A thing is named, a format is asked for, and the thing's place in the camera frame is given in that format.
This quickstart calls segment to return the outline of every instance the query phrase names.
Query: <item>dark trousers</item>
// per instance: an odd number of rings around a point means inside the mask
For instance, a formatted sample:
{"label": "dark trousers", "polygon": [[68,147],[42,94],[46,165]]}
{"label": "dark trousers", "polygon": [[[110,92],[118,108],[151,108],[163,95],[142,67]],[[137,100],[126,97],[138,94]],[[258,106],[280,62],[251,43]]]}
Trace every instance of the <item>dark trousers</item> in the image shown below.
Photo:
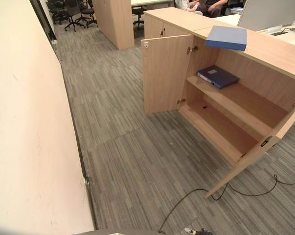
{"label": "dark trousers", "polygon": [[203,15],[207,17],[215,18],[221,16],[221,6],[216,6],[211,12],[208,12],[209,7],[210,5],[203,4],[199,5],[196,10],[201,11]]}

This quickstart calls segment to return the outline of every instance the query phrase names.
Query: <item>power cord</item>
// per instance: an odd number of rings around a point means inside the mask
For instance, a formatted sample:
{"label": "power cord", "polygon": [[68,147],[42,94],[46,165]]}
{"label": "power cord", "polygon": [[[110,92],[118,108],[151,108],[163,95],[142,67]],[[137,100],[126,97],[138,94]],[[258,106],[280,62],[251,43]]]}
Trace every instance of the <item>power cord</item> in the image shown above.
{"label": "power cord", "polygon": [[[224,187],[221,195],[217,198],[215,198],[213,195],[211,195],[211,198],[215,201],[218,201],[221,199],[221,197],[224,195],[225,191],[226,191],[226,188],[229,186],[233,191],[235,191],[236,193],[240,194],[240,195],[243,195],[243,196],[248,196],[248,197],[258,197],[258,196],[262,196],[262,195],[265,195],[267,193],[270,193],[278,183],[280,184],[283,184],[283,185],[295,185],[295,183],[285,183],[285,182],[282,182],[278,179],[278,176],[276,174],[273,175],[274,179],[275,179],[275,183],[274,183],[274,186],[264,192],[264,193],[260,193],[260,194],[246,194],[246,193],[242,193],[242,192],[239,192],[238,190],[236,190],[229,182],[226,184],[226,186]],[[185,195],[182,199],[180,199],[180,201],[177,202],[177,204],[172,208],[172,210],[169,212],[169,214],[166,216],[164,222],[162,223],[161,227],[159,228],[158,230],[158,233],[162,233],[162,234],[166,234],[164,231],[162,231],[161,229],[163,228],[164,224],[166,223],[167,219],[169,218],[169,216],[171,215],[171,213],[174,211],[174,209],[188,196],[190,195],[191,193],[193,192],[196,192],[196,191],[205,191],[205,192],[208,192],[207,189],[204,189],[204,188],[197,188],[197,189],[194,189],[192,191],[190,191],[187,195]]]}
{"label": "power cord", "polygon": [[287,33],[287,32],[284,32],[286,29],[290,30],[290,31],[295,31],[295,28],[284,28],[282,31],[273,33],[272,35],[273,36],[278,36],[278,35],[281,35],[281,34],[285,34],[285,33]]}

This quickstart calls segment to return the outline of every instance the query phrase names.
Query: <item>office chair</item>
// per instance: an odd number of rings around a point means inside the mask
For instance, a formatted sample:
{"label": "office chair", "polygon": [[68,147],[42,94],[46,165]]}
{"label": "office chair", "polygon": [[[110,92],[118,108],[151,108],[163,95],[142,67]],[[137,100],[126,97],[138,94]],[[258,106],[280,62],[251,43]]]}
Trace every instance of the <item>office chair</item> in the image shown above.
{"label": "office chair", "polygon": [[141,6],[140,8],[132,8],[132,14],[135,14],[135,15],[137,15],[137,21],[134,21],[133,22],[133,24],[135,25],[135,24],[137,24],[137,27],[139,27],[139,24],[144,24],[144,21],[141,21],[140,19],[141,19],[141,15],[143,15],[144,14],[144,11],[146,11],[146,9],[145,8],[143,8],[143,6]]}
{"label": "office chair", "polygon": [[70,18],[66,14],[66,6],[64,0],[48,0],[46,2],[49,12],[52,13],[53,23],[56,24],[59,21],[67,20],[70,21]]}
{"label": "office chair", "polygon": [[74,21],[72,18],[74,15],[81,14],[80,7],[77,0],[65,0],[65,4],[67,7],[67,16],[70,17],[70,23],[65,27],[65,31],[67,31],[67,28],[70,27],[70,25],[73,25],[74,32],[76,32],[75,25],[79,25],[85,28],[83,24]]}
{"label": "office chair", "polygon": [[[94,19],[95,11],[94,11],[94,8],[93,8],[92,0],[81,1],[80,11],[81,11],[81,17],[78,18],[76,20],[76,22],[79,22],[80,20],[86,21],[87,22],[87,28],[89,27],[89,24],[91,24],[91,23],[97,24],[97,20]],[[82,16],[82,14],[89,15],[91,18],[84,17],[84,16]]]}
{"label": "office chair", "polygon": [[226,15],[226,10],[229,8],[235,8],[235,7],[243,7],[244,3],[241,3],[240,0],[228,0],[227,3],[222,5],[221,8],[221,16]]}

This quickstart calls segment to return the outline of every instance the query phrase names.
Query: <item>person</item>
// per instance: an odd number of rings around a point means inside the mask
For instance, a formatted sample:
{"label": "person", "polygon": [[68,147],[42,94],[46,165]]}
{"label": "person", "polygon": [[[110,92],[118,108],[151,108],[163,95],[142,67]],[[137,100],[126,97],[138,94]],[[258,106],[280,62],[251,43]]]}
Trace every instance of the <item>person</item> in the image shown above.
{"label": "person", "polygon": [[228,0],[207,0],[205,4],[200,4],[197,11],[201,11],[204,16],[219,17],[221,16],[221,6],[227,3]]}
{"label": "person", "polygon": [[202,15],[202,12],[196,11],[196,7],[194,7],[196,4],[200,5],[199,0],[193,2],[189,2],[188,0],[175,0],[175,3],[179,9]]}

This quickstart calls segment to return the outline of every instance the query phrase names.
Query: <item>floor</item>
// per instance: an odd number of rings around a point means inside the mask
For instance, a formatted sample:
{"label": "floor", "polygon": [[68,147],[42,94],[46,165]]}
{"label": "floor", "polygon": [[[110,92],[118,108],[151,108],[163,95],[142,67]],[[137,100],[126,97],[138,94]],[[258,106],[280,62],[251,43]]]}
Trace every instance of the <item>floor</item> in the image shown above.
{"label": "floor", "polygon": [[[158,231],[184,195],[211,188],[230,165],[178,112],[145,115],[143,29],[135,29],[134,48],[118,51],[94,24],[77,32],[64,32],[64,26],[55,26],[56,51],[91,179],[98,228]],[[273,186],[273,174],[295,181],[295,126],[231,184],[257,194]],[[295,185],[278,185],[260,197],[228,188],[219,201],[194,192],[162,230],[185,235],[184,227],[207,228],[214,235],[295,234]]]}

